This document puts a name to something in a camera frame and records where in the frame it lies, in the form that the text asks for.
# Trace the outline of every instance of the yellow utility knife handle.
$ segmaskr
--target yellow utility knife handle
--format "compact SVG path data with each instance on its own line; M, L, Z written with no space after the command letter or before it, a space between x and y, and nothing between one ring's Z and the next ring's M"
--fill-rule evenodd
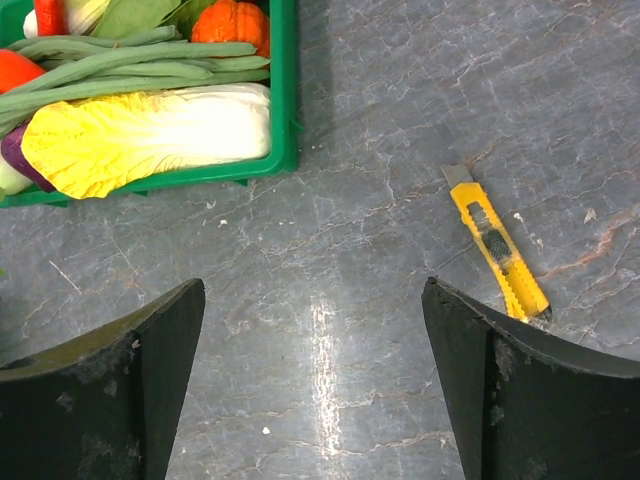
M532 317L547 310L547 298L522 260L480 184L460 183L451 189L451 197L460 211L463 223L471 231L498 280L507 314L529 323ZM484 217L484 222L479 221L481 217Z

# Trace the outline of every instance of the green leaf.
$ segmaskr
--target green leaf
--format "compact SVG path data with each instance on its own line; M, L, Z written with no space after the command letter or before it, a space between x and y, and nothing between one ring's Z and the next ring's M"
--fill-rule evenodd
M152 30L180 3L181 0L111 0L91 36L118 39Z
M182 38L191 38L193 26L196 24L202 12L207 7L216 3L217 0L187 0L179 6L167 19L163 25L175 25L182 34Z

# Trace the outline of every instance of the green plastic basket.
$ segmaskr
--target green plastic basket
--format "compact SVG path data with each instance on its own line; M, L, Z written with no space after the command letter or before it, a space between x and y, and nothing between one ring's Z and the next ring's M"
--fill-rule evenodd
M229 180L246 185L250 178L297 169L297 135L301 129L297 122L296 2L265 0L262 6L271 17L271 154L260 160L153 175L125 185L111 195L146 195L150 190L161 188ZM0 47L24 38L22 25L32 9L32 0L0 0ZM72 200L59 192L45 193L34 185L17 195L5 197L0 208L37 204L65 207Z

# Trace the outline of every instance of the pumpkin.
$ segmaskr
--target pumpkin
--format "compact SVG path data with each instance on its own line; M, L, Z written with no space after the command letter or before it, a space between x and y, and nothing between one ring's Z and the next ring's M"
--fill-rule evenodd
M256 55L271 58L269 17L253 3L218 0L207 7L193 26L191 41L197 43L247 42Z

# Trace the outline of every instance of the marble tabletop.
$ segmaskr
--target marble tabletop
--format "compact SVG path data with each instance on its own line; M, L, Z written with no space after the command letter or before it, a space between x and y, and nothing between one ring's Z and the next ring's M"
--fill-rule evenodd
M640 360L640 3L299 18L299 172L0 211L0 363L200 277L168 478L461 480L420 294L435 274L503 306L440 167L483 184L553 333Z

